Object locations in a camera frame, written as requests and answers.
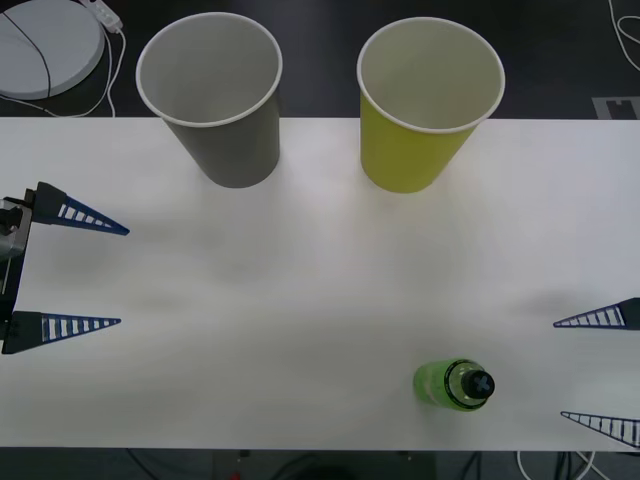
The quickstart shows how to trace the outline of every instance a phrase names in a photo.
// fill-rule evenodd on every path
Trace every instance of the water bottle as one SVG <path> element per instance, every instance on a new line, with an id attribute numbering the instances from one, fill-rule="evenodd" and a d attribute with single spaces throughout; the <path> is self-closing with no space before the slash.
<path id="1" fill-rule="evenodd" d="M 413 376 L 413 388 L 429 405 L 472 412 L 487 403 L 495 383 L 473 360 L 456 358 L 422 365 Z"/>

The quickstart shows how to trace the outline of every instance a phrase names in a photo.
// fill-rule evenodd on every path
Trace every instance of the black bottle cap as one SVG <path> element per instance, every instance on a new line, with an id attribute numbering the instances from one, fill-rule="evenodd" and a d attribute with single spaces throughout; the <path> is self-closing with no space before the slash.
<path id="1" fill-rule="evenodd" d="M 496 384 L 484 370 L 471 370 L 462 376 L 462 391 L 469 398 L 482 400 L 493 395 Z"/>

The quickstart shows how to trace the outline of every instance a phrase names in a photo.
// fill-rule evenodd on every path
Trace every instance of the floor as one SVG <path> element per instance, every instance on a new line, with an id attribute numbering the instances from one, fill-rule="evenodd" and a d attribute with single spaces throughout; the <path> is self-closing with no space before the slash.
<path id="1" fill-rule="evenodd" d="M 271 480 L 277 470 L 305 452 L 253 451 L 238 462 L 238 452 L 207 450 L 135 450 L 139 461 L 158 480 L 226 480 L 239 471 L 242 480 Z M 470 452 L 414 453 L 397 452 L 317 452 L 317 459 L 306 463 L 342 466 L 353 475 L 350 478 L 478 480 L 477 464 L 473 464 L 463 479 L 463 470 L 471 458 Z M 512 452 L 484 452 L 481 456 L 481 478 L 521 479 Z M 556 453 L 525 453 L 523 464 L 533 480 L 554 478 Z M 573 455 L 573 468 L 579 471 L 582 462 Z M 640 478 L 640 457 L 600 453 L 595 465 L 611 480 Z M 285 472 L 279 480 L 297 473 Z M 136 465 L 123 449 L 0 449 L 0 478 L 3 480 L 152 480 Z M 343 477 L 321 477 L 321 480 Z M 599 478 L 590 472 L 584 480 Z"/>

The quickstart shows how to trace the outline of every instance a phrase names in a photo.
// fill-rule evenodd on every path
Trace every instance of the black cable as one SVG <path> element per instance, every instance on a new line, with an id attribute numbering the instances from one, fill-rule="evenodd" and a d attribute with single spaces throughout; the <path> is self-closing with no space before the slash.
<path id="1" fill-rule="evenodd" d="M 562 480 L 560 477 L 562 476 L 562 471 L 564 470 L 564 464 L 567 459 L 566 452 L 558 452 L 556 458 L 556 471 L 553 475 L 553 480 Z"/>
<path id="2" fill-rule="evenodd" d="M 24 30 L 22 30 L 18 24 L 16 22 L 14 22 L 13 20 L 11 20 L 11 17 L 9 15 L 7 15 L 7 12 L 2 12 L 2 15 L 4 15 L 5 17 L 7 17 L 7 20 L 9 20 L 11 23 L 13 23 L 13 26 L 16 27 L 18 30 L 20 30 L 20 33 L 22 33 L 24 35 L 24 37 L 29 40 L 29 42 L 31 42 L 31 45 L 33 45 L 33 48 L 36 49 L 36 51 L 38 52 L 38 54 L 40 55 L 40 58 L 42 59 L 42 63 L 44 64 L 44 68 L 47 71 L 47 98 L 49 98 L 51 96 L 51 72 L 49 72 L 49 65 L 47 64 L 47 61 L 44 58 L 44 55 L 42 54 L 42 52 L 40 51 L 40 49 L 38 48 L 38 46 L 35 44 L 35 42 L 33 40 L 31 40 L 31 38 L 29 37 L 29 35 L 27 35 L 26 33 L 24 33 Z"/>
<path id="3" fill-rule="evenodd" d="M 480 480 L 482 477 L 482 452 L 478 453 L 478 460 L 476 461 L 476 480 Z"/>
<path id="4" fill-rule="evenodd" d="M 131 457 L 131 460 L 133 460 L 133 461 L 134 461 L 134 463 L 135 463 L 136 465 L 138 465 L 138 467 L 140 467 L 140 470 L 142 470 L 144 473 L 146 473 L 146 474 L 147 474 L 147 477 L 149 477 L 151 480 L 160 480 L 158 477 L 156 477 L 156 475 L 155 475 L 151 470 L 149 470 L 149 469 L 144 465 L 144 463 L 142 463 L 142 462 L 138 459 L 138 457 L 136 457 L 136 456 L 133 454 L 133 452 L 131 451 L 131 449 L 129 449 L 129 448 L 125 448 L 125 449 L 124 449 L 124 451 L 125 451 L 125 452 L 127 452 L 127 453 L 129 454 L 129 457 Z"/>
<path id="5" fill-rule="evenodd" d="M 573 470 L 571 458 L 571 452 L 567 452 L 567 476 L 565 477 L 565 480 L 571 480 L 571 470 Z"/>
<path id="6" fill-rule="evenodd" d="M 474 454 L 471 455 L 471 458 L 469 458 L 467 463 L 462 468 L 462 472 L 460 473 L 460 480 L 464 480 L 466 478 L 467 474 L 469 473 L 469 470 L 471 470 L 471 467 L 473 466 L 473 462 L 476 460 L 476 458 L 478 458 L 479 455 L 480 455 L 480 452 L 475 452 Z"/>

